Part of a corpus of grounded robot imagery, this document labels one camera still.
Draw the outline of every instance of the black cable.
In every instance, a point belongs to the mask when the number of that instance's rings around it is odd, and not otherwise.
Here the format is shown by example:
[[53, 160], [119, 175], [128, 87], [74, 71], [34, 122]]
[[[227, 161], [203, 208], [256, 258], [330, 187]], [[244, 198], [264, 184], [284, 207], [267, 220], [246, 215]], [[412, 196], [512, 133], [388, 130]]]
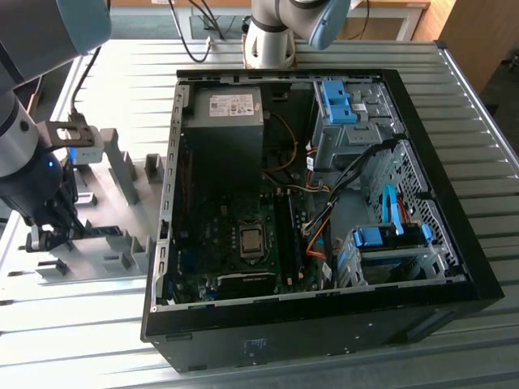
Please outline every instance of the black cable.
[[215, 29], [218, 31], [218, 34], [220, 35], [220, 39], [224, 40], [224, 39], [225, 39], [225, 36], [224, 36], [224, 34], [221, 33], [220, 25], [218, 24], [217, 19], [216, 19], [216, 18], [214, 17], [214, 15], [212, 14], [211, 8], [209, 7], [209, 5], [206, 3], [205, 0], [202, 0], [202, 4], [204, 4], [205, 9], [208, 10], [209, 14], [211, 15], [211, 17], [212, 17], [212, 21], [213, 21], [213, 23], [214, 23], [214, 27], [215, 27]]
[[180, 36], [180, 40], [182, 41], [182, 44], [184, 46], [184, 49], [186, 50], [187, 55], [189, 55], [189, 58], [193, 62], [196, 63], [204, 63], [206, 59], [208, 59], [209, 50], [211, 50], [211, 45], [208, 45], [207, 50], [205, 51], [205, 55], [202, 59], [195, 58], [191, 51], [189, 51], [189, 48], [187, 47], [186, 40], [184, 39], [184, 34], [182, 34], [182, 29], [180, 28], [180, 22], [178, 21], [178, 15], [177, 10], [175, 9], [175, 6], [173, 5], [173, 2], [171, 0], [168, 0], [169, 8], [171, 9], [171, 15], [173, 16], [173, 21], [175, 22], [175, 26], [177, 28], [178, 35]]
[[200, 22], [202, 22], [204, 24], [205, 27], [209, 28], [209, 29], [214, 29], [214, 26], [210, 26], [209, 24], [205, 23], [205, 20], [202, 16], [200, 15], [197, 15], [196, 16], [198, 19], [200, 19]]
[[187, 0], [193, 7], [195, 7], [198, 11], [200, 11], [200, 13], [205, 16], [209, 22], [213, 25], [213, 27], [215, 28], [215, 30], [218, 31], [218, 35], [220, 36], [220, 39], [224, 39], [223, 35], [221, 34], [221, 30], [220, 30], [220, 26], [218, 25], [218, 22], [217, 20], [214, 18], [214, 15], [212, 14], [212, 12], [210, 12], [211, 16], [208, 15], [208, 13], [206, 11], [204, 11], [204, 9], [199, 6], [198, 4], [196, 4], [193, 0]]
[[363, 154], [358, 156], [346, 169], [344, 169], [339, 178], [333, 184], [332, 190], [328, 196], [326, 207], [317, 214], [306, 226], [305, 231], [312, 229], [320, 220], [326, 217], [329, 212], [333, 210], [335, 204], [339, 200], [339, 192], [345, 189], [351, 182], [355, 181], [360, 176], [364, 165], [370, 160], [372, 156], [383, 150], [395, 148], [398, 144], [398, 139], [387, 139], [380, 144], [375, 144], [369, 147]]
[[359, 38], [359, 37], [360, 37], [359, 39], [362, 39], [364, 37], [364, 32], [366, 32], [367, 24], [370, 21], [370, 9], [371, 9], [370, 0], [366, 0], [366, 7], [367, 7], [367, 14], [366, 14], [366, 18], [364, 19], [364, 27], [362, 28], [362, 31], [360, 33], [358, 33], [355, 36], [352, 36], [351, 38], [348, 38], [349, 41]]
[[233, 24], [234, 24], [235, 20], [236, 20], [236, 16], [233, 16], [233, 19], [230, 22], [229, 28], [227, 28], [227, 30], [225, 30], [225, 32], [224, 32], [224, 36], [226, 36], [229, 33], [230, 29], [233, 27]]
[[[106, 0], [106, 8], [108, 8], [108, 13], [110, 13], [112, 9], [112, 0]], [[92, 59], [87, 65], [87, 68], [84, 70], [83, 74], [81, 75], [81, 78], [79, 79], [78, 84], [75, 86], [74, 91], [72, 92], [71, 97], [71, 113], [78, 113], [78, 110], [75, 108], [75, 101], [77, 100], [79, 90], [83, 87], [84, 80], [87, 79], [88, 73], [90, 73], [90, 70], [94, 66], [94, 63], [97, 60], [97, 57], [99, 56], [99, 53], [101, 51], [101, 46], [99, 46], [96, 51], [94, 52], [94, 55], [92, 56]]]

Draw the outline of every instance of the gray metal bracket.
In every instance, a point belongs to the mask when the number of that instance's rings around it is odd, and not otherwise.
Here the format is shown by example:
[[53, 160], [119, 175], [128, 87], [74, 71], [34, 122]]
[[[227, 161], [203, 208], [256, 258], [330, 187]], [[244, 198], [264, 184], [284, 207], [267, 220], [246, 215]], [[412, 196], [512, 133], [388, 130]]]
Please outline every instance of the gray metal bracket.
[[119, 150], [118, 140], [119, 135], [115, 128], [104, 128], [100, 131], [101, 138], [105, 144], [105, 153], [108, 156], [108, 160], [113, 170], [113, 177], [116, 183], [119, 184], [124, 198], [128, 204], [135, 205], [139, 202], [139, 195], [133, 185], [132, 176], [135, 176], [135, 169], [133, 173], [131, 169], [128, 169], [128, 163], [130, 157], [126, 153], [126, 157], [122, 155]]

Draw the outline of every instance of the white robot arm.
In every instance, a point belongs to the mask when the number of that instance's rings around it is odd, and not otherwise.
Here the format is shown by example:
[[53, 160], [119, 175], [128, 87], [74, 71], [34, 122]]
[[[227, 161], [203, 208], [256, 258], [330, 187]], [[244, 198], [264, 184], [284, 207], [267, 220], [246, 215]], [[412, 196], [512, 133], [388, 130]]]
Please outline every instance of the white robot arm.
[[252, 0], [251, 27], [245, 43], [247, 66], [291, 67], [294, 33], [311, 47], [329, 47], [341, 30], [350, 0]]

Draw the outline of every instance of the aluminum table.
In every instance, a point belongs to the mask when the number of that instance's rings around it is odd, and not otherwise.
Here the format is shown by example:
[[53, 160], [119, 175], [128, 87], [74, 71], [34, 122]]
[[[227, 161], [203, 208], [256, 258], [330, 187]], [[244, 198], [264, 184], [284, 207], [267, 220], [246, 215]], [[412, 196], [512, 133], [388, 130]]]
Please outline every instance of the aluminum table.
[[[204, 43], [191, 43], [198, 55]], [[393, 68], [444, 163], [505, 298], [418, 344], [234, 370], [177, 374], [139, 339], [144, 276], [39, 285], [7, 277], [9, 247], [25, 233], [13, 215], [0, 241], [0, 383], [18, 387], [515, 388], [519, 387], [519, 164], [447, 50], [432, 43], [298, 45], [300, 67]], [[77, 60], [54, 112], [64, 118], [85, 61]], [[197, 68], [242, 67], [239, 41]], [[175, 71], [195, 68], [178, 41], [111, 41], [78, 104], [99, 128], [118, 128], [133, 160], [166, 151]]]

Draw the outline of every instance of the sticker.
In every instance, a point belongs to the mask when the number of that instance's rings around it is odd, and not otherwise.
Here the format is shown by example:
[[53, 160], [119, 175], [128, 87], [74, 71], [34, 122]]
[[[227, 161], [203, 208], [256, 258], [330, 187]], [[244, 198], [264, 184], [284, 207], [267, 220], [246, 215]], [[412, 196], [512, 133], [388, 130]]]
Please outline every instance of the sticker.
[[327, 263], [323, 263], [323, 274], [330, 281], [332, 280], [332, 269], [328, 266]]
[[364, 112], [367, 112], [367, 108], [366, 108], [366, 105], [361, 103], [361, 104], [352, 104], [351, 107], [354, 109], [354, 111], [364, 111]]
[[252, 116], [252, 95], [213, 95], [209, 101], [209, 116]]
[[242, 355], [249, 358], [264, 357], [267, 352], [267, 338], [245, 340]]
[[310, 156], [307, 157], [307, 169], [311, 172], [314, 171], [314, 159]]

